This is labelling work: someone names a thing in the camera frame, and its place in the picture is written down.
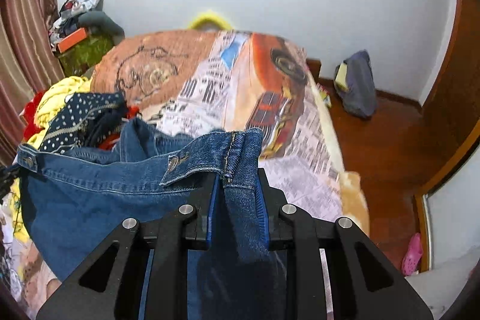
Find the gray bag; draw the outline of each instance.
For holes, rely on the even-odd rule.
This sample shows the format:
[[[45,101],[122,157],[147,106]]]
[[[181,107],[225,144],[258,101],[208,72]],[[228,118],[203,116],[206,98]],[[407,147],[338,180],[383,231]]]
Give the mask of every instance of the gray bag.
[[[347,65],[346,84],[348,91],[335,85],[335,90],[343,101],[345,111],[357,117],[368,118],[377,108],[374,76],[371,72],[370,57],[367,51],[360,51],[344,60]],[[340,65],[335,68],[334,79]]]

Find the jeans button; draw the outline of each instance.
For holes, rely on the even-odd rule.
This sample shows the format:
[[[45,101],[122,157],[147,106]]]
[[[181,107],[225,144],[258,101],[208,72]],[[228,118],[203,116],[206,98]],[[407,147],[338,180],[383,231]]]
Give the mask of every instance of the jeans button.
[[[172,156],[169,160],[169,165],[166,167],[166,171],[170,172],[173,171],[175,167],[177,167],[177,164],[179,163],[179,157],[178,156]]]

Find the triangular cutout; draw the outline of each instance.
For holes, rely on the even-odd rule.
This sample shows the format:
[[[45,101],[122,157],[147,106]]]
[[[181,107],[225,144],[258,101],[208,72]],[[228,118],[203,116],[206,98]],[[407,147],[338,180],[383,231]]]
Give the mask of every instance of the triangular cutout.
[[[355,251],[357,252],[363,278],[369,292],[376,292],[393,285],[392,276],[366,248],[364,243],[355,243]]]
[[[118,242],[112,243],[100,258],[82,275],[78,281],[80,286],[87,287],[99,293],[105,292],[118,251]]]

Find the curtain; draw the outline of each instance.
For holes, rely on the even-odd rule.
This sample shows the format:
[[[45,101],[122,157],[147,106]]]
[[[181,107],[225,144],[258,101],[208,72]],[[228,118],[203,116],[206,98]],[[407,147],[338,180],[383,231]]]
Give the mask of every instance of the curtain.
[[[25,128],[18,114],[64,75],[48,37],[57,0],[0,0],[0,12],[0,163],[7,165]]]

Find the bed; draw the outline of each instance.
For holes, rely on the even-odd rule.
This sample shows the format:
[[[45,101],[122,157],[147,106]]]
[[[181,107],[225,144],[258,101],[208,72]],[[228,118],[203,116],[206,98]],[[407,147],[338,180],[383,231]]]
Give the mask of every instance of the bed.
[[[171,135],[261,128],[259,167],[271,186],[313,217],[346,215],[369,233],[359,176],[345,172],[306,52],[288,40],[195,30],[125,39],[96,66],[91,91],[121,92],[143,120]],[[14,238],[12,224],[2,226],[2,270],[14,298],[34,318],[60,282],[31,240]]]

